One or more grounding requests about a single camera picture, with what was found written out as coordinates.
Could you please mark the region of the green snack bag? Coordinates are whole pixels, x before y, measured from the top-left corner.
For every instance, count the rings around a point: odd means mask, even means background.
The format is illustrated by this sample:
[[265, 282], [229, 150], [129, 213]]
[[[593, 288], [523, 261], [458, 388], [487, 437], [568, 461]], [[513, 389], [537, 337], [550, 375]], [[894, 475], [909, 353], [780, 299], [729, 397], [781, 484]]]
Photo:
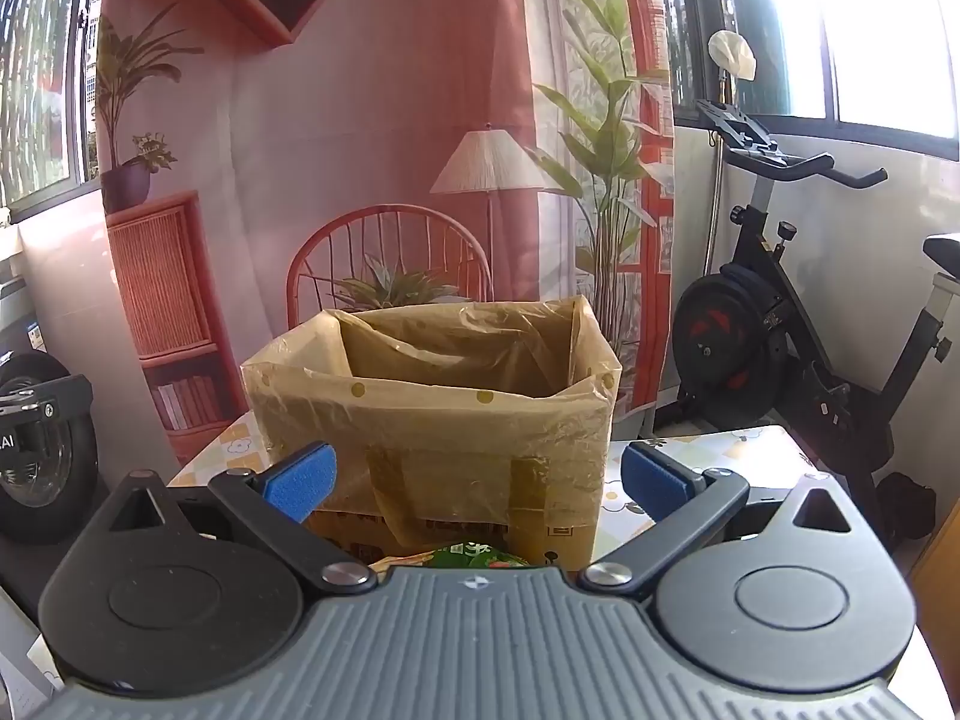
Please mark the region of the green snack bag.
[[432, 550], [425, 559], [425, 566], [435, 569], [512, 569], [526, 567], [527, 561], [487, 543], [460, 541]]

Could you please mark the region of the cardboard box with plastic liner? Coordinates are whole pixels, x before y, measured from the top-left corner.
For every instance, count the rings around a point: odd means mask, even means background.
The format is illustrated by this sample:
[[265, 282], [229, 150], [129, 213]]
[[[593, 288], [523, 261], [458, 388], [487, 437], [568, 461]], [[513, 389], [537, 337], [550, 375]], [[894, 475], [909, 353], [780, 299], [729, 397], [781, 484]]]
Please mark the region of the cardboard box with plastic liner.
[[272, 460], [334, 449], [323, 535], [567, 571], [592, 554], [621, 373], [583, 296], [324, 310], [241, 367]]

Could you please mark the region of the white cloth on pole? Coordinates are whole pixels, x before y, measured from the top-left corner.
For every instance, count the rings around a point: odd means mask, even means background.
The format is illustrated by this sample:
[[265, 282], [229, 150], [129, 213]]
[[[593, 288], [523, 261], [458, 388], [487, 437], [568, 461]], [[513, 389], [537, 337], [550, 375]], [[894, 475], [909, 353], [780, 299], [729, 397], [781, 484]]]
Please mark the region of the white cloth on pole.
[[713, 32], [708, 39], [708, 54], [716, 67], [736, 80], [753, 82], [757, 73], [757, 59], [745, 37], [730, 29]]

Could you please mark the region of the black exercise bike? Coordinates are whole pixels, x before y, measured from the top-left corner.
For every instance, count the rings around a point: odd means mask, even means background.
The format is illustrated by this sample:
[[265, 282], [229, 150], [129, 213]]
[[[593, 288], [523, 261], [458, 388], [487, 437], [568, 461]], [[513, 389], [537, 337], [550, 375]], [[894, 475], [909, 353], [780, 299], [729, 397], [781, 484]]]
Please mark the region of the black exercise bike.
[[781, 263], [797, 229], [783, 221], [778, 237], [766, 239], [768, 206], [779, 184], [823, 177], [867, 190], [889, 174], [876, 169], [853, 176], [836, 169], [831, 154], [786, 153], [732, 104], [700, 101], [698, 109], [721, 138], [724, 164], [752, 174], [755, 185], [750, 202], [732, 206], [739, 230], [732, 259], [693, 281], [675, 307], [670, 348], [679, 372], [679, 410], [724, 431], [777, 416], [809, 457], [843, 479], [887, 546], [926, 538], [934, 530], [934, 491], [903, 473], [874, 475], [892, 458], [892, 419], [924, 362], [943, 361], [952, 349], [942, 328], [958, 296], [957, 236], [924, 239], [924, 255], [939, 270], [884, 387], [845, 379], [833, 369]]

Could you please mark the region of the black washing machine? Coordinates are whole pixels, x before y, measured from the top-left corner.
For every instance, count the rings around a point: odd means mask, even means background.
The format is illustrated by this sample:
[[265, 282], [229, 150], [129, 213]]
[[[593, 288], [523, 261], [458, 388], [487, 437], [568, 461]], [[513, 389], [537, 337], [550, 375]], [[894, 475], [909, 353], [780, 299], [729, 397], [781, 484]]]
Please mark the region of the black washing machine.
[[[2, 283], [2, 395], [73, 374], [46, 351], [23, 278]], [[2, 431], [2, 535], [59, 543], [83, 525], [98, 491], [98, 445], [91, 410]]]

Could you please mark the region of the printed room scene backdrop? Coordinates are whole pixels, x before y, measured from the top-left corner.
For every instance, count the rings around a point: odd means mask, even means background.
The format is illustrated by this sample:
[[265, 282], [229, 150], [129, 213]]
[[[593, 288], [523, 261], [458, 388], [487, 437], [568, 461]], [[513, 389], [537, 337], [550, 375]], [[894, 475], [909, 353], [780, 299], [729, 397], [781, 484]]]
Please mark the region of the printed room scene backdrop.
[[583, 296], [651, 408], [669, 327], [664, 0], [101, 0], [96, 130], [174, 458], [322, 310]]

